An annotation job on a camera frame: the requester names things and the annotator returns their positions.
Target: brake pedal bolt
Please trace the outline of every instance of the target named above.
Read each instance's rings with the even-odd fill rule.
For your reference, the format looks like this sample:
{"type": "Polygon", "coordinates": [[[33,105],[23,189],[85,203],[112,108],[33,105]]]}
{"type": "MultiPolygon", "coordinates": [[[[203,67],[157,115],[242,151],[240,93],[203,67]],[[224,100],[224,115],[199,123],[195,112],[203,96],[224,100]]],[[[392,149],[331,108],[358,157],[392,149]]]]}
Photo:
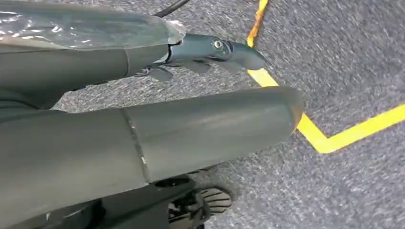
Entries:
{"type": "Polygon", "coordinates": [[[215,48],[216,50],[221,50],[222,47],[223,47],[222,41],[219,41],[219,40],[215,40],[215,41],[213,42],[213,45],[214,45],[214,48],[215,48]]]}

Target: gray carpet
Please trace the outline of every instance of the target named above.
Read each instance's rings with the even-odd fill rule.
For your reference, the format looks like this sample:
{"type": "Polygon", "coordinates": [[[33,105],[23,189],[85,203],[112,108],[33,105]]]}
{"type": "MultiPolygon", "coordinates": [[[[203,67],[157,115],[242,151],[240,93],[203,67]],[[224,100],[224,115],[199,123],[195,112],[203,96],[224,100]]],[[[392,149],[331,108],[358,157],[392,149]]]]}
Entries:
{"type": "MultiPolygon", "coordinates": [[[[152,13],[167,0],[86,0],[152,13]]],[[[171,17],[189,31],[243,41],[258,0],[192,0],[171,17]]],[[[405,1],[272,0],[257,48],[279,83],[300,89],[327,135],[405,102],[405,1]]],[[[124,79],[67,93],[81,112],[257,87],[245,72],[179,70],[173,81],[124,79]]],[[[287,142],[215,167],[201,179],[230,188],[233,208],[210,229],[404,228],[405,123],[330,155],[295,133],[287,142]]]]}

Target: plastic wrap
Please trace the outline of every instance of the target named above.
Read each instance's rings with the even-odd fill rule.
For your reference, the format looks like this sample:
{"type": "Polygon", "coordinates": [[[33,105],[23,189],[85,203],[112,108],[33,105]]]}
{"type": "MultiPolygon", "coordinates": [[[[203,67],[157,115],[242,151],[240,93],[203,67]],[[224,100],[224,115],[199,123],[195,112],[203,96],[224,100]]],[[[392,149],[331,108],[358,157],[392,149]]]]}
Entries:
{"type": "Polygon", "coordinates": [[[0,1],[0,44],[100,50],[174,44],[179,22],[71,4],[0,1]]]}

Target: black cable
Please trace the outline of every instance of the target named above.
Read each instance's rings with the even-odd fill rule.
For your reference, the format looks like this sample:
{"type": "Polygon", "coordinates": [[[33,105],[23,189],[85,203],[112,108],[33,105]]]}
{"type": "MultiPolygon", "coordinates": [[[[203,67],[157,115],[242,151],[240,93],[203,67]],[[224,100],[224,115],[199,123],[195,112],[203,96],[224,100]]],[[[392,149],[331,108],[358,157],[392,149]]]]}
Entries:
{"type": "Polygon", "coordinates": [[[164,10],[155,13],[153,16],[157,16],[160,18],[166,17],[167,15],[173,13],[178,8],[182,7],[184,4],[189,2],[190,0],[178,0],[177,2],[173,3],[172,5],[168,6],[164,10]]]}

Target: yellow floor line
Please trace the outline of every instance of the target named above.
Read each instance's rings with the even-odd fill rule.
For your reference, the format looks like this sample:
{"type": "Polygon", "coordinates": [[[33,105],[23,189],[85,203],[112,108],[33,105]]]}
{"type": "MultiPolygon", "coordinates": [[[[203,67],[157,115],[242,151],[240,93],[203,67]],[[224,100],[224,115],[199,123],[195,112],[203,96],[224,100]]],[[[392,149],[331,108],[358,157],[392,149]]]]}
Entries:
{"type": "MultiPolygon", "coordinates": [[[[255,44],[255,37],[259,31],[268,2],[269,0],[260,0],[259,9],[256,12],[255,25],[247,38],[247,44],[250,47],[253,47],[255,44]]],[[[247,72],[262,87],[278,85],[266,69],[260,69],[257,71],[248,70],[247,72]]],[[[386,111],[363,123],[357,124],[330,138],[327,138],[306,114],[302,116],[297,129],[319,153],[327,154],[402,121],[405,121],[405,104],[386,111]]]]}

